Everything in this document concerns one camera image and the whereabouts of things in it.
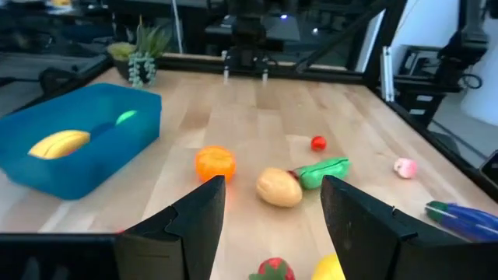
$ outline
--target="potted plant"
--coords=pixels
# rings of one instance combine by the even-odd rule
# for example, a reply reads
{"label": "potted plant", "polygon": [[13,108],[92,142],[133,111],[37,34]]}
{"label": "potted plant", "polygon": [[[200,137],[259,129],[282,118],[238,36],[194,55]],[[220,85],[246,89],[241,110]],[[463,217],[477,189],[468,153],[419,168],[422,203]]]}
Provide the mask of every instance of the potted plant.
{"label": "potted plant", "polygon": [[161,26],[137,27],[137,44],[118,42],[107,47],[119,74],[134,87],[152,85],[156,77],[156,59],[163,55],[170,41]]}

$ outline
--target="plant pot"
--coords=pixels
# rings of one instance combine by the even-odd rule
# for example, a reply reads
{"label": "plant pot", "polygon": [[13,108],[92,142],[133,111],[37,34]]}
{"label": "plant pot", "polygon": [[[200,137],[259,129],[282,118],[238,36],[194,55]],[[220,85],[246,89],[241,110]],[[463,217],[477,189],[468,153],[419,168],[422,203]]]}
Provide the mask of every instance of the plant pot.
{"label": "plant pot", "polygon": [[[157,61],[154,59],[154,65],[156,66],[157,69]],[[144,66],[145,62],[140,62],[139,63],[139,76],[140,79],[144,82],[147,83],[149,82],[149,79],[147,78],[147,71]],[[128,61],[118,61],[114,59],[114,66],[116,66],[117,72],[123,79],[125,79],[127,82],[130,79],[130,66],[128,65]]]}

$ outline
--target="toy banana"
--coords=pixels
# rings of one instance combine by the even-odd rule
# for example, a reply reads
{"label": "toy banana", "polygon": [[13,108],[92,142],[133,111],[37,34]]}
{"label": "toy banana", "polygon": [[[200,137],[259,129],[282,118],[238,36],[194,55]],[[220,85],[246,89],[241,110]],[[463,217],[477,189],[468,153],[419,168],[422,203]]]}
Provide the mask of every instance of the toy banana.
{"label": "toy banana", "polygon": [[67,156],[81,148],[90,140],[90,134],[84,131],[67,130],[54,133],[34,145],[28,152],[41,159],[57,159]]}
{"label": "toy banana", "polygon": [[313,190],[321,186],[321,180],[325,175],[332,175],[342,179],[348,175],[351,162],[347,158],[326,159],[317,164],[303,166],[291,171],[302,188]]}
{"label": "toy banana", "polygon": [[345,280],[337,254],[330,254],[321,259],[311,280]]}

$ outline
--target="yellow banana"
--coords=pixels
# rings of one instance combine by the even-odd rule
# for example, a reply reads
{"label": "yellow banana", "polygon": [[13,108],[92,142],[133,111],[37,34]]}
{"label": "yellow banana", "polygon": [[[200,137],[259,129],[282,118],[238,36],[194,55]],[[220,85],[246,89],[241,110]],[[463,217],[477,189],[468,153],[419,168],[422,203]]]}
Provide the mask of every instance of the yellow banana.
{"label": "yellow banana", "polygon": [[345,280],[337,254],[321,259],[315,268],[312,280]]}
{"label": "yellow banana", "polygon": [[89,140],[90,134],[85,131],[60,131],[38,142],[28,154],[41,159],[57,159],[81,148]]}

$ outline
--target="wooden table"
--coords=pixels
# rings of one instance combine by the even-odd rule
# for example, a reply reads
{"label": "wooden table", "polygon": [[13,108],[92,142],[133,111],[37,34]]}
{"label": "wooden table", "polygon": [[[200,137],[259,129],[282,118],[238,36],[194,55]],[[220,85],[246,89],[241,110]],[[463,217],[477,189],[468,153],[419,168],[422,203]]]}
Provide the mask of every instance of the wooden table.
{"label": "wooden table", "polygon": [[[95,82],[124,85],[114,69]],[[347,156],[347,181],[427,221],[428,201],[457,202],[498,215],[497,205],[363,86],[230,78],[194,72],[158,72],[149,89],[163,97],[161,136],[93,193],[60,201],[0,177],[2,232],[113,232],[146,219],[196,188],[194,154],[224,145],[237,158],[227,184],[226,214],[211,279],[246,279],[268,257],[285,258],[298,279],[310,279],[334,249],[319,191],[300,205],[274,208],[256,197],[254,183],[267,166],[282,169]],[[310,151],[323,135],[328,148]],[[392,171],[398,157],[415,159],[418,177]]]}

